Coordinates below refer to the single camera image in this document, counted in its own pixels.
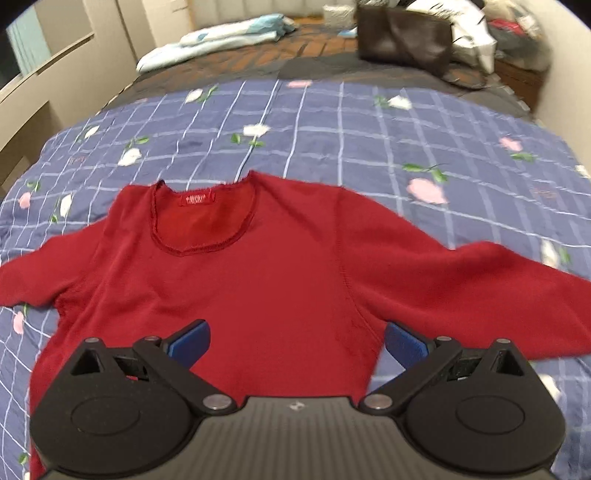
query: headboard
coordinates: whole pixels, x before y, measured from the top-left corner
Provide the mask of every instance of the headboard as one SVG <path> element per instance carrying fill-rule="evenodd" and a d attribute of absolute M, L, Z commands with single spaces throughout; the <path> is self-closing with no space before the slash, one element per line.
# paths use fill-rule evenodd
<path fill-rule="evenodd" d="M 321 15 L 325 5 L 353 5 L 353 0 L 190 0 L 196 28 L 280 13 L 289 17 Z"/>

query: sweater sleeve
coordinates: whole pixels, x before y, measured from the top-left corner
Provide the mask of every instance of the sweater sleeve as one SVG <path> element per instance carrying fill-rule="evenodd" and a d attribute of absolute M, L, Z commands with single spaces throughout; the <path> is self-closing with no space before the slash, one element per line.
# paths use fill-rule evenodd
<path fill-rule="evenodd" d="M 49 305 L 83 273 L 102 236 L 105 221 L 50 238 L 39 250 L 0 267 L 0 305 Z"/>
<path fill-rule="evenodd" d="M 468 348 L 509 338 L 530 359 L 591 353 L 591 283 L 497 244 L 449 250 L 380 204 L 343 190 L 337 248 L 374 333 L 403 322 Z"/>

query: wooden furniture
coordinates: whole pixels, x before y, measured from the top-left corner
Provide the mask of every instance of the wooden furniture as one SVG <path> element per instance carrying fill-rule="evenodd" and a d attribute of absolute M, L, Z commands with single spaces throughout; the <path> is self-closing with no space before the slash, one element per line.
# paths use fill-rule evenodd
<path fill-rule="evenodd" d="M 495 61 L 495 73 L 535 113 L 540 101 L 540 91 L 544 85 L 545 73 L 523 70 L 502 60 Z"/>

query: clothing label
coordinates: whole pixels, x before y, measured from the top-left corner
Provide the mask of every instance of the clothing label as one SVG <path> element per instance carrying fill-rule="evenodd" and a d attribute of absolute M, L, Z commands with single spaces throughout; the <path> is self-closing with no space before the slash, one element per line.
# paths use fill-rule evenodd
<path fill-rule="evenodd" d="M 213 203 L 216 199 L 216 194 L 212 190 L 203 193 L 185 193 L 180 199 L 180 206 L 186 207 L 190 205 L 207 205 Z"/>

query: blue plaid bedspread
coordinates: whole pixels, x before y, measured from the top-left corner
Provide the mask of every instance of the blue plaid bedspread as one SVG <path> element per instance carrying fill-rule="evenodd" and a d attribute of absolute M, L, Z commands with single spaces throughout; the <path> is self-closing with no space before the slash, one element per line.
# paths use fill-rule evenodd
<path fill-rule="evenodd" d="M 591 278 L 591 183 L 567 145 L 535 125 L 422 89 L 248 81 L 187 93 L 102 112 L 52 137 L 0 206 L 0 260 L 104 217 L 127 184 L 194 189 L 256 169 L 356 190 L 450 248 L 490 240 L 541 261 L 546 242 L 550 261 Z M 258 124 L 270 129 L 245 138 L 244 126 Z M 29 374 L 57 326 L 53 309 L 23 310 L 0 310 L 4 479 L 28 469 L 19 457 L 30 448 Z M 556 380 L 569 425 L 554 471 L 587 478 L 591 357 L 535 367 Z M 384 356 L 374 382 L 392 374 Z"/>

